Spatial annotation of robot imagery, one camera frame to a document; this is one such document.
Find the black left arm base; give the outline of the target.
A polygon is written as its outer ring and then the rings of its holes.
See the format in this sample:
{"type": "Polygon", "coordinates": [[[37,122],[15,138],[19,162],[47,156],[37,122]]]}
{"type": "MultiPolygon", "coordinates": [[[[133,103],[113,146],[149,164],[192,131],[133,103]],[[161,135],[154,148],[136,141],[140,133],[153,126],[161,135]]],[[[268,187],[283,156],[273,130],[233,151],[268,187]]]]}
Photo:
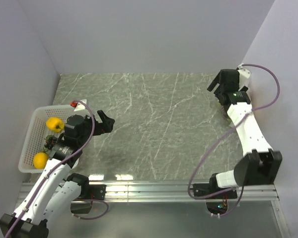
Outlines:
{"type": "Polygon", "coordinates": [[[104,201],[106,185],[90,185],[87,192],[71,202],[71,212],[76,215],[87,215],[92,212],[107,213],[109,205],[104,201]]]}

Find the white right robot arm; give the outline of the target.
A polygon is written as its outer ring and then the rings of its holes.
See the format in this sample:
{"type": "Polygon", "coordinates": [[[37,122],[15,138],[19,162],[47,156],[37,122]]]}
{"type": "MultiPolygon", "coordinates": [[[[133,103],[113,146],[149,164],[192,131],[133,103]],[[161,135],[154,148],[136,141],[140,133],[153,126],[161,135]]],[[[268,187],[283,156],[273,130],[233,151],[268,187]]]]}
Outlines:
{"type": "Polygon", "coordinates": [[[273,150],[260,130],[247,86],[239,85],[240,79],[249,75],[243,69],[222,69],[207,88],[236,127],[243,151],[233,170],[211,178],[209,192],[214,198],[222,197],[231,187],[273,184],[282,162],[281,152],[273,150]]]}

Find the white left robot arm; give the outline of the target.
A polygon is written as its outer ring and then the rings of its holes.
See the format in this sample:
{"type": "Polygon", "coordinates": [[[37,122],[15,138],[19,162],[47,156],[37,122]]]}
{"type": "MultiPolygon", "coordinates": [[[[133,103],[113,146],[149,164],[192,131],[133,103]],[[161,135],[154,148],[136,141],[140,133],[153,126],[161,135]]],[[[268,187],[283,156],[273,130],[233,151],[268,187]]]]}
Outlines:
{"type": "Polygon", "coordinates": [[[0,219],[0,229],[6,238],[46,238],[63,211],[75,199],[90,196],[89,179],[69,172],[93,136],[110,133],[115,120],[98,110],[101,122],[93,115],[73,115],[53,138],[47,164],[24,201],[0,219]]]}

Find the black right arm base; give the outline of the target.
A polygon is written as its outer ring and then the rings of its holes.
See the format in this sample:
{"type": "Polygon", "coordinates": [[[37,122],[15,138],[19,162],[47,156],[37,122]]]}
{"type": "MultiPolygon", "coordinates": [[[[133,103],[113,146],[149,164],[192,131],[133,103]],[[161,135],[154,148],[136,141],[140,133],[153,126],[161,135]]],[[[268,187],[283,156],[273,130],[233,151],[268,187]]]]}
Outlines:
{"type": "MultiPolygon", "coordinates": [[[[211,185],[209,183],[194,183],[193,188],[193,195],[195,197],[202,197],[209,195],[211,193],[224,191],[225,188],[218,188],[217,185],[211,185]]],[[[216,194],[212,197],[206,198],[206,208],[207,211],[213,216],[216,215],[220,217],[224,215],[228,211],[228,200],[229,199],[237,199],[237,192],[236,190],[229,190],[223,192],[221,194],[216,194]]]]}

